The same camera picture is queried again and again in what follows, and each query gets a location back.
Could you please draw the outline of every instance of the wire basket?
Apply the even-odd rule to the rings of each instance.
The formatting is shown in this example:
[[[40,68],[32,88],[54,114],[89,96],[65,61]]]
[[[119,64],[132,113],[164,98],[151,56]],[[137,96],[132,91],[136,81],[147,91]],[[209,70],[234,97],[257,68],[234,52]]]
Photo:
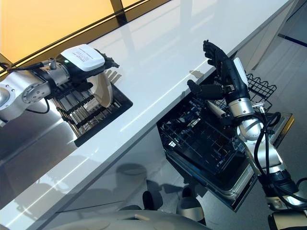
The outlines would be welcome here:
[[[216,78],[208,77],[204,84],[218,84]],[[249,93],[253,102],[268,101],[277,89],[267,81],[248,75]],[[228,110],[225,100],[215,104]],[[266,103],[266,109],[272,106]],[[206,103],[191,93],[158,122],[162,144],[166,150],[175,152],[199,169],[213,175],[221,173],[234,156],[244,157],[245,147],[236,138],[236,129],[225,128],[219,119],[206,108]]]
[[[268,112],[268,110],[272,107],[272,103],[268,101],[268,99],[275,92],[277,86],[269,85],[267,81],[261,81],[260,77],[254,77],[252,73],[247,75],[247,79],[250,100],[253,103],[265,102],[265,110]],[[219,81],[214,80],[214,84],[220,83]],[[225,99],[215,101],[214,103],[222,109],[227,109]]]

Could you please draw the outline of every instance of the black wire rack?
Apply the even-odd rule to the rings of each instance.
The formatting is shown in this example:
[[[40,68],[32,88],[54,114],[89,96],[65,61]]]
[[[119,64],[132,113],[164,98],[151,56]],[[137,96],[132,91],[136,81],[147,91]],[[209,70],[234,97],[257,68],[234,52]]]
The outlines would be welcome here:
[[[113,103],[108,108],[103,107],[90,91],[78,92],[66,84],[58,88],[53,102],[77,136],[74,141],[77,147],[132,106],[132,102],[113,84]]]
[[[266,110],[269,110],[272,104],[268,98],[277,87],[252,74],[247,77],[251,101],[266,101]],[[218,84],[213,77],[203,83]],[[228,110],[225,100],[214,103],[223,110]],[[206,108],[205,101],[191,93],[157,124],[166,153],[175,152],[197,168],[213,175],[221,173],[234,156],[244,157],[245,148],[237,140],[236,130],[233,127],[225,128]]]
[[[234,133],[223,133],[218,121],[209,119],[204,101],[194,97],[184,101],[172,109],[172,118],[158,124],[165,150],[212,174],[223,171],[236,154],[243,155],[244,147],[230,137]]]

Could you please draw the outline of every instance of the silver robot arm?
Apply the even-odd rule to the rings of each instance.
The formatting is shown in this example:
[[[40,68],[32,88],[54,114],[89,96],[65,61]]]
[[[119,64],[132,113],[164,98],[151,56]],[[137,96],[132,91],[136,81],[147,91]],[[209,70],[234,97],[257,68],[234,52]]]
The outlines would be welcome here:
[[[294,215],[293,211],[300,211],[299,215],[303,212],[303,222],[307,226],[307,200],[302,197],[268,138],[271,132],[268,127],[277,123],[280,113],[270,118],[266,116],[262,103],[252,105],[246,74],[238,58],[230,59],[209,41],[204,41],[203,50],[209,59],[208,64],[216,67],[222,85],[197,85],[189,80],[191,92],[206,100],[225,98],[233,116],[231,122],[237,124],[237,135],[246,146],[246,157],[262,184],[269,208],[273,211],[290,210],[291,215]],[[225,117],[225,112],[209,101],[208,108],[217,116]]]
[[[119,65],[83,44],[64,50],[55,59],[25,68],[7,68],[10,74],[0,82],[0,127],[19,117],[31,104],[54,98],[57,88],[67,82],[80,92],[90,89],[93,85],[86,79],[110,67]]]

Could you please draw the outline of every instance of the white countertop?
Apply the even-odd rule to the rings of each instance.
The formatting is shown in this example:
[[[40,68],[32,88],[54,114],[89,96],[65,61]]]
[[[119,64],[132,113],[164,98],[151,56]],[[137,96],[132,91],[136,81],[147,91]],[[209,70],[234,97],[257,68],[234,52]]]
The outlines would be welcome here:
[[[52,168],[48,173],[57,181],[46,173],[16,198],[27,200],[27,206],[18,209],[13,200],[0,210],[0,224],[11,230],[37,228],[189,92],[187,80],[196,79],[191,70],[204,77],[212,73],[202,50],[205,39],[230,55],[288,3],[173,0],[92,42],[120,65],[116,71],[122,77],[115,85],[133,106]],[[37,189],[37,184],[44,186]],[[34,210],[41,213],[39,220],[30,218]]]

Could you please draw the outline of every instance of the dishwasher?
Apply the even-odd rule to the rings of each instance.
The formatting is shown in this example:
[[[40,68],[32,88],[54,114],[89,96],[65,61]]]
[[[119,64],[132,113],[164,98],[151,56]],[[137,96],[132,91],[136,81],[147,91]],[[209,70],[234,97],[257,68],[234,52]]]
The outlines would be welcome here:
[[[201,84],[218,84],[212,73]],[[247,75],[250,99],[265,102],[277,89],[253,74]],[[212,101],[227,110],[224,100]],[[292,114],[282,113],[270,141],[278,147],[293,123]],[[237,211],[257,181],[245,157],[245,146],[236,137],[236,128],[220,124],[206,103],[189,93],[157,122],[167,160],[186,177],[205,186],[233,211]]]

